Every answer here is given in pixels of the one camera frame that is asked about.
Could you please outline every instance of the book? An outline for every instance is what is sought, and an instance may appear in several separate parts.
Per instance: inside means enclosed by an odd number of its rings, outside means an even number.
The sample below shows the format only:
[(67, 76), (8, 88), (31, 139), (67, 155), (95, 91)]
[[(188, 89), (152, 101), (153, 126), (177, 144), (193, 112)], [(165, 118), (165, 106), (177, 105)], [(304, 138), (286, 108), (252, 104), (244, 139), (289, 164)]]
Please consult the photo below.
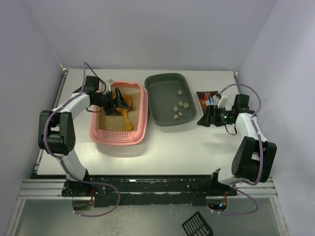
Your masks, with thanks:
[(206, 113), (208, 101), (210, 105), (216, 105), (216, 101), (213, 98), (218, 91), (207, 91), (207, 92), (196, 92), (197, 101), (199, 104), (201, 115), (203, 116)]

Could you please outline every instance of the cable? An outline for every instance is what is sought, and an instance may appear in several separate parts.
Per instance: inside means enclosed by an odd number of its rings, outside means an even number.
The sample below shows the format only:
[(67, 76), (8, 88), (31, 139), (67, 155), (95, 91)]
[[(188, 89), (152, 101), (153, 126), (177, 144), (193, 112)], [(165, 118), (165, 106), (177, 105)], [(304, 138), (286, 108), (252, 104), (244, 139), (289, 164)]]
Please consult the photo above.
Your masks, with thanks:
[(227, 130), (226, 124), (224, 124), (224, 126), (225, 126), (225, 130), (227, 131), (228, 134), (230, 134), (230, 135), (237, 135), (236, 125), (234, 126), (235, 134), (231, 134), (231, 133)]
[(248, 195), (247, 193), (244, 193), (243, 191), (237, 189), (234, 186), (231, 186), (231, 188), (234, 189), (235, 191), (245, 195), (249, 199), (251, 199), (255, 203), (255, 209), (251, 210), (251, 211), (246, 211), (246, 212), (224, 212), (224, 211), (221, 212), (221, 211), (211, 209), (211, 213), (215, 212), (217, 214), (222, 214), (222, 215), (248, 215), (248, 214), (252, 214), (252, 213), (255, 213), (256, 211), (258, 211), (259, 205), (258, 205), (258, 202), (254, 198), (252, 198), (250, 195)]
[(95, 189), (92, 189), (91, 200), (90, 200), (92, 205), (94, 204), (94, 202), (93, 202), (94, 194), (95, 194)]
[[(86, 66), (88, 66), (88, 68), (93, 72), (93, 74), (98, 77), (98, 75), (93, 71), (93, 69), (90, 67), (89, 64), (87, 64), (86, 62), (84, 62), (84, 65), (83, 65), (83, 82), (82, 82), (82, 86), (81, 86), (81, 90), (79, 92), (79, 94), (75, 95), (75, 96), (72, 96), (70, 97), (67, 101), (65, 101), (62, 105), (60, 105), (58, 108), (56, 108), (48, 117), (47, 121), (46, 121), (46, 124), (45, 124), (45, 127), (44, 127), (44, 144), (45, 144), (45, 147), (46, 147), (46, 150), (47, 152), (57, 158), (59, 161), (60, 161), (60, 164), (61, 166), (63, 167), (64, 171), (69, 175), (69, 177), (73, 178), (74, 180), (78, 181), (78, 182), (81, 182), (81, 183), (86, 183), (86, 184), (91, 184), (91, 182), (89, 181), (84, 181), (84, 180), (81, 180), (81, 179), (78, 179), (77, 177), (73, 176), (72, 173), (70, 173), (70, 171), (68, 170), (68, 168), (65, 166), (64, 162), (63, 162), (63, 159), (60, 157), (60, 156), (57, 156), (55, 154), (53, 154), (53, 152), (50, 150), (49, 146), (48, 146), (48, 142), (47, 142), (47, 134), (48, 134), (48, 127), (49, 127), (49, 123), (50, 123), (50, 120), (52, 119), (52, 117), (57, 113), (59, 112), (60, 110), (63, 109), (63, 107), (65, 107), (66, 105), (68, 105), (71, 101), (73, 101), (75, 98), (79, 97), (82, 95), (83, 93), (83, 88), (84, 88), (84, 85), (85, 85), (85, 81), (86, 81)], [(78, 213), (75, 209), (74, 209), (74, 203), (72, 203), (72, 210), (73, 210), (73, 213), (76, 214), (76, 215), (79, 215), (79, 216), (84, 216), (84, 217), (99, 217), (99, 216), (104, 216), (104, 215), (107, 215), (109, 213), (111, 213), (112, 211), (114, 211), (118, 205), (119, 205), (119, 202), (120, 202), (120, 192), (119, 190), (111, 185), (111, 184), (108, 184), (108, 183), (101, 183), (101, 182), (94, 182), (93, 184), (95, 185), (103, 185), (103, 186), (107, 186), (107, 187), (110, 187), (112, 189), (114, 189), (116, 192), (117, 192), (117, 195), (118, 195), (118, 200), (117, 200), (117, 203), (116, 205), (109, 211), (103, 213), (103, 214), (98, 214), (98, 215), (86, 215), (86, 214), (80, 214)]]
[(236, 183), (247, 183), (251, 186), (255, 186), (259, 183), (260, 181), (260, 178), (261, 178), (261, 174), (262, 174), (262, 167), (263, 167), (263, 148), (262, 148), (262, 140), (261, 140), (261, 135), (259, 134), (259, 131), (258, 131), (258, 128), (254, 122), (254, 117), (256, 116), (256, 114), (260, 111), (260, 108), (261, 108), (261, 100), (260, 100), (260, 97), (258, 95), (258, 93), (251, 87), (249, 87), (248, 85), (244, 85), (244, 84), (231, 84), (231, 85), (228, 85), (226, 86), (224, 89), (221, 90), (220, 94), (223, 93), (225, 90), (227, 90), (229, 87), (231, 86), (234, 86), (234, 85), (238, 85), (238, 86), (244, 86), (244, 87), (247, 87), (249, 88), (251, 91), (254, 92), (254, 94), (257, 96), (257, 99), (258, 99), (258, 103), (259, 103), (259, 106), (258, 106), (258, 109), (254, 112), (254, 114), (252, 115), (251, 117), (251, 120), (252, 120), (252, 125), (254, 127), (254, 130), (255, 132), (257, 133), (257, 137), (258, 137), (258, 142), (259, 142), (259, 171), (258, 171), (258, 176), (257, 176), (257, 179), (254, 183), (252, 182), (249, 182), (249, 181), (246, 181), (246, 180), (237, 180), (237, 181), (234, 181), (234, 182), (231, 182), (230, 185), (232, 189), (234, 189), (235, 191), (247, 196), (249, 199), (251, 199), (254, 203), (255, 203), (255, 209), (252, 210), (252, 211), (247, 211), (247, 212), (239, 212), (239, 213), (235, 213), (235, 212), (220, 212), (220, 211), (216, 211), (216, 210), (213, 210), (211, 209), (211, 212), (216, 212), (218, 214), (224, 214), (224, 215), (247, 215), (247, 214), (251, 214), (251, 213), (254, 213), (256, 211), (258, 211), (258, 208), (259, 208), (259, 205), (258, 205), (258, 202), (256, 202), (256, 200), (254, 198), (252, 198), (250, 195), (242, 192), (241, 190), (237, 189), (235, 186)]
[(227, 194), (228, 194), (228, 192), (226, 192), (226, 191), (224, 191), (224, 199), (223, 199), (223, 201), (220, 203), (220, 207), (221, 206), (227, 206)]
[(101, 111), (104, 111), (104, 108), (102, 109), (102, 110), (99, 110), (99, 111), (92, 111), (92, 110), (88, 110), (88, 108), (86, 108), (85, 110), (87, 111), (87, 112), (92, 112), (92, 113), (99, 113), (99, 112), (101, 112)]
[(102, 91), (102, 92), (96, 92), (96, 93), (104, 93), (104, 92), (106, 91), (106, 84), (105, 84), (105, 82), (104, 82), (101, 78), (99, 78), (99, 81), (101, 82), (102, 85), (104, 85), (104, 91)]

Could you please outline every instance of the gray tray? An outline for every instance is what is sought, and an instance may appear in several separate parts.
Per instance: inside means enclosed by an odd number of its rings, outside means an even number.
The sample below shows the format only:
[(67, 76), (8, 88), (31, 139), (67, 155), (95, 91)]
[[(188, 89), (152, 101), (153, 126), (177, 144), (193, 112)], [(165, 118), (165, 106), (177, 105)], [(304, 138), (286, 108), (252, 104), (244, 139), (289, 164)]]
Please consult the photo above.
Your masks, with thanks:
[[(183, 75), (178, 73), (152, 75), (145, 80), (144, 85), (148, 91), (149, 110), (155, 124), (159, 126), (185, 124), (196, 116), (196, 107)], [(179, 101), (189, 103), (189, 108), (178, 106)], [(178, 112), (173, 110), (174, 106), (183, 114), (179, 119), (174, 119), (174, 115), (178, 115)]]

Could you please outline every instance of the pink tray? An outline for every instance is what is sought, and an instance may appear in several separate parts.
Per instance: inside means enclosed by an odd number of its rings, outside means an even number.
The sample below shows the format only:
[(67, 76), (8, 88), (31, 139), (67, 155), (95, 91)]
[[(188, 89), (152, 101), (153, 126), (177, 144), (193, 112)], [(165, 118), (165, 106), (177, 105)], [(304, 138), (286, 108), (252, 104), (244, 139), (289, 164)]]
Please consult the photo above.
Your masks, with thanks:
[(99, 144), (133, 145), (139, 143), (145, 136), (148, 121), (148, 92), (139, 83), (117, 81), (112, 86), (140, 89), (140, 115), (137, 131), (109, 131), (98, 128), (97, 113), (92, 113), (90, 138)]

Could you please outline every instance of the white tabletop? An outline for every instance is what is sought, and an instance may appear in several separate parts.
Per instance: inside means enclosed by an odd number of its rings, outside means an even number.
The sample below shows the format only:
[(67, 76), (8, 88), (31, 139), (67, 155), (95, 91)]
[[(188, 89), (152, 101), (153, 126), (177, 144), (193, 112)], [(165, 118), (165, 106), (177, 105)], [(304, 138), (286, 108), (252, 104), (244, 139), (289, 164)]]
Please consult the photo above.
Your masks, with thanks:
[[(230, 167), (242, 141), (240, 135), (227, 134), (224, 127), (198, 126), (201, 112), (196, 91), (220, 91), (235, 82), (231, 71), (95, 70), (103, 80), (126, 80), (144, 86), (147, 77), (176, 72), (185, 76), (197, 109), (187, 124), (160, 127), (148, 118), (144, 140), (133, 146), (108, 146), (89, 137), (91, 113), (83, 111), (74, 121), (75, 150), (91, 175), (206, 175), (218, 168)], [(81, 86), (83, 69), (70, 69), (59, 103), (65, 102)], [(236, 87), (225, 91), (230, 109), (238, 93)], [(59, 163), (43, 153), (38, 175), (64, 175)]]

